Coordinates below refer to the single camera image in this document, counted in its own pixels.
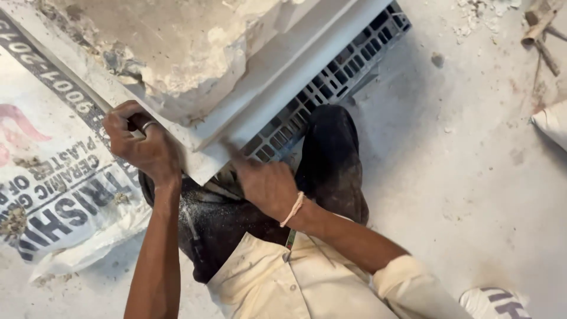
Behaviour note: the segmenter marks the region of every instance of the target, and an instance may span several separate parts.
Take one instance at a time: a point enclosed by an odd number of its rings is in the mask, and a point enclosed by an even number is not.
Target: dark trousers
[[[142,172],[139,178],[146,200],[153,205],[152,181]],[[358,135],[345,108],[319,106],[311,114],[295,181],[322,208],[366,225],[369,211],[361,190]],[[193,261],[196,281],[209,282],[246,232],[285,246],[290,229],[281,228],[250,202],[211,192],[184,176],[179,248]]]

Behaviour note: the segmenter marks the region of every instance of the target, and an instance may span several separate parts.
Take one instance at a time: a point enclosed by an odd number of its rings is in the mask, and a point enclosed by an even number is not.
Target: cement bag
[[[474,288],[459,303],[474,319],[531,319],[525,297],[502,288]]]
[[[532,121],[555,143],[567,150],[567,101],[543,109],[532,116]]]
[[[137,169],[104,111],[0,11],[0,233],[30,280],[78,271],[147,227]]]

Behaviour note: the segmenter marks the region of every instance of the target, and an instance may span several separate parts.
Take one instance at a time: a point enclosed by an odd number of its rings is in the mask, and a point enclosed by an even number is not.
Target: man
[[[159,125],[133,137],[128,118],[141,112],[129,101],[103,122],[112,153],[144,173],[154,207],[125,318],[177,317],[178,245],[227,318],[471,318],[422,263],[365,227],[358,136],[344,108],[311,114],[295,177],[228,145],[246,200],[182,178]]]

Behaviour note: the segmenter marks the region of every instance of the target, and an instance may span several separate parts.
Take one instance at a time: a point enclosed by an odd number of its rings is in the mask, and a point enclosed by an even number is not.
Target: silver ring
[[[146,124],[143,125],[143,127],[142,127],[142,133],[146,134],[146,128],[147,128],[148,126],[152,125],[152,124],[157,124],[157,123],[158,123],[158,122],[156,122],[156,121],[154,121],[154,120],[148,121]]]

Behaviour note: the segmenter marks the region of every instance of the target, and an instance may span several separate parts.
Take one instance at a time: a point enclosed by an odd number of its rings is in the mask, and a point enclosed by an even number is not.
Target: white floor
[[[455,298],[469,287],[500,286],[528,295],[533,318],[563,318],[567,153],[529,122],[538,55],[519,43],[526,4],[500,20],[495,41],[483,28],[457,45],[456,2],[399,2],[413,30],[349,107],[370,226],[424,260]],[[565,17],[567,10],[555,25],[567,32]],[[567,65],[567,43],[548,43]],[[446,56],[442,69],[431,63],[433,51]],[[567,98],[564,77],[554,79],[545,65],[540,72],[544,103]],[[27,284],[31,268],[0,247],[2,317],[121,317],[142,236],[79,276],[42,287]],[[221,318],[193,282],[190,261],[182,257],[181,266],[180,318]]]

